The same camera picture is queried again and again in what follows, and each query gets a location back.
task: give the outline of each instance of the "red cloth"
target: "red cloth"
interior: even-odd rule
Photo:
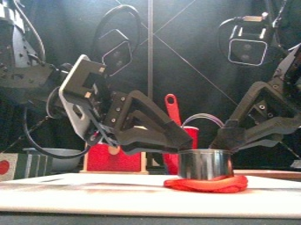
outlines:
[[[211,180],[175,178],[164,181],[166,187],[187,192],[242,192],[247,188],[245,176],[218,177]]]

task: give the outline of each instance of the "black curtain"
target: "black curtain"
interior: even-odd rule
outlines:
[[[277,10],[282,1],[273,1]],[[143,23],[140,47],[131,65],[110,79],[111,88],[128,93],[140,90],[147,94],[147,1],[142,0],[24,0],[24,11],[33,22],[45,47],[47,62],[60,65],[75,63],[80,54],[89,54],[95,28],[104,13],[119,4],[132,5]],[[291,3],[286,23],[281,27],[286,47],[300,40],[300,5]],[[265,1],[259,0],[155,0],[154,1],[154,97],[152,100],[166,111],[164,96],[178,97],[180,118],[195,113],[210,113],[226,121],[237,104],[255,81],[267,81],[274,73],[277,62],[261,67],[238,67],[230,64],[218,50],[218,25],[229,18],[261,15]],[[107,25],[107,31],[120,29],[135,40],[134,19],[120,15]],[[222,31],[222,44],[227,45],[233,27]],[[1,100],[1,148],[9,145],[20,128],[21,107]],[[44,116],[31,113],[33,124]],[[81,149],[83,141],[73,134],[68,119],[51,120],[33,133],[33,138],[44,147]],[[218,131],[210,121],[195,120],[191,126],[199,128],[199,148],[207,148]],[[289,135],[287,144],[295,151],[298,134]],[[24,141],[12,151],[27,147]],[[251,148],[234,155],[237,168],[289,168],[294,157],[281,147]]]

